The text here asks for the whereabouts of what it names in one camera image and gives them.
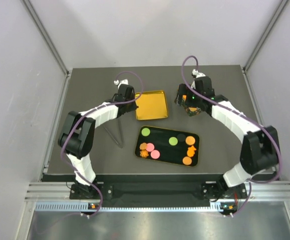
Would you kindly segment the green christmas cookie tin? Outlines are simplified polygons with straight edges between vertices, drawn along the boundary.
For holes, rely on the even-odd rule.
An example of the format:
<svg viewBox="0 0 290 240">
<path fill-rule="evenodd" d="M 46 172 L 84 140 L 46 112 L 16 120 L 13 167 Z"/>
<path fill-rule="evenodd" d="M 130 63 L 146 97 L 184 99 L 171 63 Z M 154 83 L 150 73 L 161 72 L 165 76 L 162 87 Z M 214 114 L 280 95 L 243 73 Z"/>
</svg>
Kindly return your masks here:
<svg viewBox="0 0 290 240">
<path fill-rule="evenodd" d="M 202 110 L 198 107 L 198 97 L 189 90 L 186 86 L 186 95 L 183 96 L 183 101 L 181 106 L 184 108 L 185 112 L 190 116 L 198 115 Z"/>
</svg>

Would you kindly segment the gold tin lid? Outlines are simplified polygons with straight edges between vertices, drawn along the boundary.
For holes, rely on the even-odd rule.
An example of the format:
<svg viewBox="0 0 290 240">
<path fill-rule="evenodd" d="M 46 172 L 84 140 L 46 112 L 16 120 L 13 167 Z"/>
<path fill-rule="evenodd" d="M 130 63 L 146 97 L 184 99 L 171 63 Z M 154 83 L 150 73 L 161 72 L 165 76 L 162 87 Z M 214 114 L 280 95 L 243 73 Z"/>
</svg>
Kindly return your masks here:
<svg viewBox="0 0 290 240">
<path fill-rule="evenodd" d="M 166 95 L 163 90 L 144 91 L 135 94 L 136 119 L 138 121 L 159 120 L 168 117 L 168 105 Z"/>
</svg>

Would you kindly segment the metal tongs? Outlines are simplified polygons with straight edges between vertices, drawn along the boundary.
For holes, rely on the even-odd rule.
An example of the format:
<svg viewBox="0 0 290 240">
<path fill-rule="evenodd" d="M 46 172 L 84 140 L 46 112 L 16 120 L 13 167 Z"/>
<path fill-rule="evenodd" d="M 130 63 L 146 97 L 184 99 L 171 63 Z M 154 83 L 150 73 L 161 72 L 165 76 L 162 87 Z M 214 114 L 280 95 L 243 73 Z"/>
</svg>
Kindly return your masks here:
<svg viewBox="0 0 290 240">
<path fill-rule="evenodd" d="M 120 119 L 115 119 L 104 123 L 103 129 L 119 148 L 122 149 L 124 147 L 122 124 Z"/>
</svg>

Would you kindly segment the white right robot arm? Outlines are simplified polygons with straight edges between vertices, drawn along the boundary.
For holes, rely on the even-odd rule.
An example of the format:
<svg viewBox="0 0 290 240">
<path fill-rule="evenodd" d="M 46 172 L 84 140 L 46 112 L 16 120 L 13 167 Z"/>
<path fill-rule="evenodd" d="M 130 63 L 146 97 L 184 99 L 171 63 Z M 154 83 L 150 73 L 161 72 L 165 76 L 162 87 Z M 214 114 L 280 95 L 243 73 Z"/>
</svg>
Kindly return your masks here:
<svg viewBox="0 0 290 240">
<path fill-rule="evenodd" d="M 194 69 L 193 82 L 179 84 L 175 103 L 204 112 L 225 126 L 241 143 L 239 162 L 216 180 L 217 195 L 231 197 L 236 186 L 281 162 L 278 132 L 264 127 L 236 109 L 223 95 L 215 94 L 211 78 Z"/>
</svg>

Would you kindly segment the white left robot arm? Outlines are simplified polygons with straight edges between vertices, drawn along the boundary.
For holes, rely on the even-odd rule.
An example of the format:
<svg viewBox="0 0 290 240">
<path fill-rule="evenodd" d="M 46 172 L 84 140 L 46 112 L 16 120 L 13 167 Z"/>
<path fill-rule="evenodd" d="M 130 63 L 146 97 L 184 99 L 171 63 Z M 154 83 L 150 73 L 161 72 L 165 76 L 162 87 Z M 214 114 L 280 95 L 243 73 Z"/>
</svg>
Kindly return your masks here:
<svg viewBox="0 0 290 240">
<path fill-rule="evenodd" d="M 114 84 L 118 92 L 111 99 L 87 111 L 69 112 L 58 137 L 60 155 L 68 157 L 75 173 L 72 190 L 86 198 L 98 194 L 98 186 L 93 183 L 96 173 L 89 156 L 96 128 L 138 108 L 134 87 L 128 80 L 115 80 Z"/>
</svg>

